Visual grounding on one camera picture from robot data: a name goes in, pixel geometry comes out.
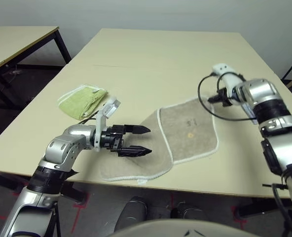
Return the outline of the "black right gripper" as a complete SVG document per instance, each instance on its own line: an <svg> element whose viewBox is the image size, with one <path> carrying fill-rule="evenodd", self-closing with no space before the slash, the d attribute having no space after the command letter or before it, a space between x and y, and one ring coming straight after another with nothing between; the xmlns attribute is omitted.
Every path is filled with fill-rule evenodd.
<svg viewBox="0 0 292 237"><path fill-rule="evenodd" d="M227 95L227 89L225 87L219 89L217 91L217 93L218 93L218 95L212 96L208 99L209 103L215 104L215 103L222 102L223 107L229 107L229 106L233 105L230 101L230 97L228 97L228 95Z"/></svg>

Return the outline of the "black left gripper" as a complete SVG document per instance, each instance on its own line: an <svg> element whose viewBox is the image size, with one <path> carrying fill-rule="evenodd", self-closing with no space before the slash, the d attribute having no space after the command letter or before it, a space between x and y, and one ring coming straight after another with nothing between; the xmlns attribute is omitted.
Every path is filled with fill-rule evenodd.
<svg viewBox="0 0 292 237"><path fill-rule="evenodd" d="M142 146L122 147L123 135L125 133L145 134L150 129L143 125L113 125L106 131L102 131L100 138L100 148L105 148L111 152L117 152L119 157L141 157L152 152L152 150Z"/></svg>

